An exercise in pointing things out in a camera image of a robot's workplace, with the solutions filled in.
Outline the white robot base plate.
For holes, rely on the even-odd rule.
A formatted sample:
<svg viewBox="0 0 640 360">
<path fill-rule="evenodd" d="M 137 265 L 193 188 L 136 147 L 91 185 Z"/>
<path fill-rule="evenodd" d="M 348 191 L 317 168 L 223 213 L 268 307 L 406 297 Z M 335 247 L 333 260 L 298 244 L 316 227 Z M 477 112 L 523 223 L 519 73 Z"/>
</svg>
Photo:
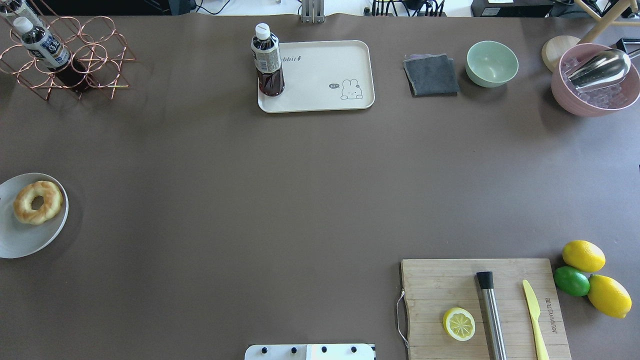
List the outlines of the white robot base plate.
<svg viewBox="0 0 640 360">
<path fill-rule="evenodd" d="M 247 347 L 245 360 L 375 360 L 374 344 L 309 343 L 254 344 Z"/>
</svg>

